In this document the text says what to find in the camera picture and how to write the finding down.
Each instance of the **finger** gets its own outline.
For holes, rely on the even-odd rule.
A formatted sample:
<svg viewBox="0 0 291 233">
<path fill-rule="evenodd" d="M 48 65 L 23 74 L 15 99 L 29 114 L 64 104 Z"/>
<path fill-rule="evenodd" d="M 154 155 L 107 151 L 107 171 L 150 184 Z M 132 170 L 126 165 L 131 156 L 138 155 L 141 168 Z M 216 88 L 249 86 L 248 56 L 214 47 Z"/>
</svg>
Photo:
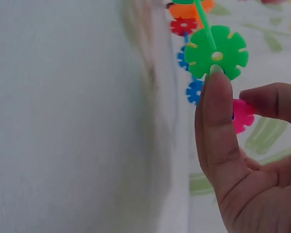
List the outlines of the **finger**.
<svg viewBox="0 0 291 233">
<path fill-rule="evenodd" d="M 203 103 L 204 103 L 204 96 L 205 96 L 208 80 L 209 79 L 207 78 L 204 82 L 204 86 L 202 88 L 202 92 L 200 96 L 200 101 L 195 111 L 195 141 L 196 141 L 197 155 L 198 155 L 200 167 L 202 168 L 206 177 L 210 181 L 208 160 L 207 160 L 206 147 L 205 147 L 205 138 L 204 138 L 204 124 L 203 124 L 203 105 L 204 105 Z"/>
<path fill-rule="evenodd" d="M 274 83 L 241 92 L 240 99 L 251 104 L 257 114 L 291 123 L 291 84 Z"/>
<path fill-rule="evenodd" d="M 219 201 L 248 174 L 232 122 L 233 93 L 222 73 L 211 76 L 204 97 L 203 120 L 210 176 Z"/>
<path fill-rule="evenodd" d="M 262 0 L 264 4 L 281 4 L 286 0 Z"/>
</svg>

